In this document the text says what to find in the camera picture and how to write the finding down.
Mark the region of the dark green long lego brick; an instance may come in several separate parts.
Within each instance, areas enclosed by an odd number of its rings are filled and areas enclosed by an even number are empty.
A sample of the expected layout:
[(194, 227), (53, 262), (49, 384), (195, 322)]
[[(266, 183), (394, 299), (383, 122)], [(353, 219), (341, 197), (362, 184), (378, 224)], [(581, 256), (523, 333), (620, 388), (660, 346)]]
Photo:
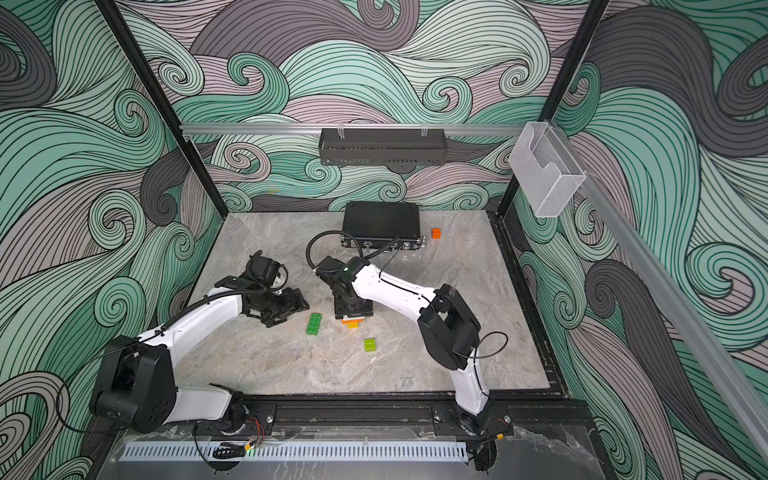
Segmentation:
[(310, 336), (317, 336), (319, 334), (319, 330), (321, 327), (323, 316), (320, 313), (311, 313), (307, 327), (306, 327), (306, 334)]

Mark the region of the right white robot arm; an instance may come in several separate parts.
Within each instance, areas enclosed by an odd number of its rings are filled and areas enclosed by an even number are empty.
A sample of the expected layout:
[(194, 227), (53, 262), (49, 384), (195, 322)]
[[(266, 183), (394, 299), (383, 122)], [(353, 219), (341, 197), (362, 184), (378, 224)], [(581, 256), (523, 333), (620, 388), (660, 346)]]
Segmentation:
[(478, 366), (481, 325), (455, 287), (416, 285), (362, 258), (318, 276), (349, 306), (370, 301), (411, 320), (429, 356), (449, 371), (457, 406), (473, 417), (484, 412), (489, 390)]

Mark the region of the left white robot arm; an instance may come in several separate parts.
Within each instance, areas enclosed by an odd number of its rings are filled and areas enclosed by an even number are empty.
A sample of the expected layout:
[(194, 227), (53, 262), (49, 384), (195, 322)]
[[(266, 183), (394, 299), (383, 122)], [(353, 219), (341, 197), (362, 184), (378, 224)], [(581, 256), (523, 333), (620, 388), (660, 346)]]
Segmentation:
[(176, 367), (208, 335), (240, 315), (271, 328), (308, 309), (298, 289), (276, 293), (217, 287), (153, 330), (110, 340), (100, 359), (89, 411), (140, 433), (203, 421), (224, 435), (236, 435), (248, 416), (245, 395), (219, 384), (180, 386)]

